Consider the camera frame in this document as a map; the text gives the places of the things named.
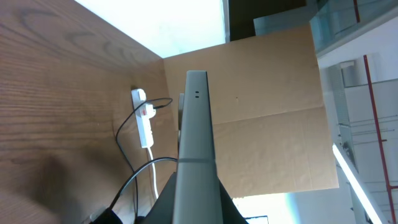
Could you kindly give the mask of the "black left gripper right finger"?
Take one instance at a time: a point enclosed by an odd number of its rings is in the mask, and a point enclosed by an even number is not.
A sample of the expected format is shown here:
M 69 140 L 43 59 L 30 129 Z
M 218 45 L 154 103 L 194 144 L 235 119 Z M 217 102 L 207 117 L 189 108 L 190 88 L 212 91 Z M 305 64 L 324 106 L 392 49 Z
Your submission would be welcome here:
M 229 196 L 220 180 L 219 192 L 223 224 L 248 224 L 245 218 L 238 211 L 232 198 Z

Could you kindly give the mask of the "rose gold Galaxy smartphone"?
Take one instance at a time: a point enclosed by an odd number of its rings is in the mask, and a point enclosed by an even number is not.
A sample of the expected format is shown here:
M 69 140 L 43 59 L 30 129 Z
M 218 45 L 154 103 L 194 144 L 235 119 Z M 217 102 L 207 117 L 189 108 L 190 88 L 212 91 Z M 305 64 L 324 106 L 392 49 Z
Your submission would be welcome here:
M 187 72 L 173 223 L 223 223 L 207 73 Z

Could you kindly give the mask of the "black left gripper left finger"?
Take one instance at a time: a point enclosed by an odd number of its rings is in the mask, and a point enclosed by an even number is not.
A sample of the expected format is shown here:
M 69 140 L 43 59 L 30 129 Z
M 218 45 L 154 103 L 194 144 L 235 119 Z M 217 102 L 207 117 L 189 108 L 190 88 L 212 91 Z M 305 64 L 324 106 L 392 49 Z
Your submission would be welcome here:
M 176 173 L 174 172 L 164 186 L 159 198 L 142 221 L 143 224 L 171 224 L 175 201 Z

